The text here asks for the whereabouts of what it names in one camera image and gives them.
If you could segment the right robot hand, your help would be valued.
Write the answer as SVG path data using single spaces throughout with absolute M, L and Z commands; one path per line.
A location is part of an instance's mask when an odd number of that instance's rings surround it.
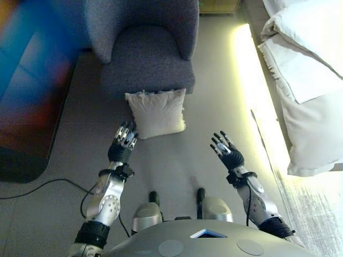
M 210 144 L 210 147 L 228 170 L 234 170 L 244 166 L 242 153 L 224 131 L 213 133 L 211 140 L 213 143 Z

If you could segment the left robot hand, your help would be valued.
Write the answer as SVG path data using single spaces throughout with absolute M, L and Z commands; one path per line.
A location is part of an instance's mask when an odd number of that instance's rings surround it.
M 134 122 L 124 121 L 117 129 L 108 149 L 109 162 L 127 163 L 138 139 Z

